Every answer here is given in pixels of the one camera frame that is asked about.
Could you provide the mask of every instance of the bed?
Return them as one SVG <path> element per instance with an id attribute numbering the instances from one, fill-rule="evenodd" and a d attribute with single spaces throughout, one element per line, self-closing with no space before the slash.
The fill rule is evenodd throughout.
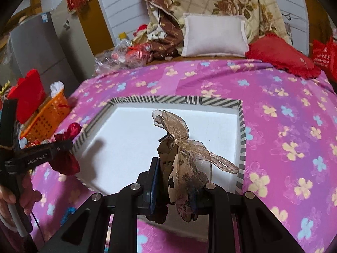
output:
<path id="1" fill-rule="evenodd" d="M 84 81 L 57 132 L 85 128 L 110 98 L 201 95 L 243 100 L 246 165 L 242 191 L 253 191 L 307 253 L 322 253 L 337 233 L 337 98 L 322 72 L 303 80 L 255 60 L 173 61 Z M 66 214 L 92 194 L 75 177 L 36 169 L 43 194 L 33 212 L 48 240 Z M 207 245 L 138 221 L 138 252 L 205 252 Z M 33 237 L 41 247 L 34 225 Z"/>

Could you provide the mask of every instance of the plastic basket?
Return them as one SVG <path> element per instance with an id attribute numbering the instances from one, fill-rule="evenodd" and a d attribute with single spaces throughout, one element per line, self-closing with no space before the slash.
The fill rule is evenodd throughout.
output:
<path id="1" fill-rule="evenodd" d="M 29 142 L 35 140 L 41 142 L 49 139 L 69 113 L 68 101 L 63 90 L 61 90 L 41 109 L 31 124 L 21 132 L 20 138 L 25 137 Z"/>

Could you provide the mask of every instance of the screw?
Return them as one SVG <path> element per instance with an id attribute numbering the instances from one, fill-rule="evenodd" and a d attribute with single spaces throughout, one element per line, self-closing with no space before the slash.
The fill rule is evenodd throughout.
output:
<path id="1" fill-rule="evenodd" d="M 245 193 L 245 197 L 248 198 L 248 199 L 254 199 L 255 194 L 253 192 L 247 191 Z"/>
<path id="2" fill-rule="evenodd" d="M 98 200 L 100 200 L 101 199 L 101 197 L 102 197 L 102 195 L 101 194 L 99 194 L 99 193 L 95 193 L 95 194 L 92 194 L 92 196 L 91 196 L 91 199 L 93 200 L 93 201 L 98 201 Z"/>
<path id="3" fill-rule="evenodd" d="M 212 189 L 215 189 L 215 187 L 216 187 L 215 184 L 213 184 L 212 182 L 209 182 L 209 183 L 206 184 L 206 188 L 207 189 L 211 189 L 212 190 Z"/>
<path id="4" fill-rule="evenodd" d="M 132 190 L 138 190 L 140 188 L 140 184 L 135 182 L 132 185 L 130 185 L 130 187 Z"/>

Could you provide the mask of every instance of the pillow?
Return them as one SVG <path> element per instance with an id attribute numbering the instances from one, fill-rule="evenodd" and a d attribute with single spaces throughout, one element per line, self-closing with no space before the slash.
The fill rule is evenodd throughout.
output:
<path id="1" fill-rule="evenodd" d="M 317 78 L 321 74 L 321 70 L 311 59 L 274 33 L 266 34 L 250 44 L 246 57 L 271 63 L 278 69 L 286 69 L 289 73 L 304 79 Z"/>
<path id="2" fill-rule="evenodd" d="M 240 56 L 249 50 L 243 16 L 184 13 L 182 56 Z"/>

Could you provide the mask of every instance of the human hand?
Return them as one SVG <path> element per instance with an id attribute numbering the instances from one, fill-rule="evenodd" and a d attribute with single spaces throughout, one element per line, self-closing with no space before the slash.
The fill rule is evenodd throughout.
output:
<path id="1" fill-rule="evenodd" d="M 28 173 L 22 179 L 22 187 L 24 191 L 21 194 L 19 203 L 24 208 L 25 214 L 29 215 L 32 212 L 34 203 L 40 201 L 42 195 L 39 191 L 33 190 L 33 184 Z M 6 203 L 15 204 L 15 195 L 8 188 L 0 186 L 0 214 L 8 224 L 15 226 Z"/>

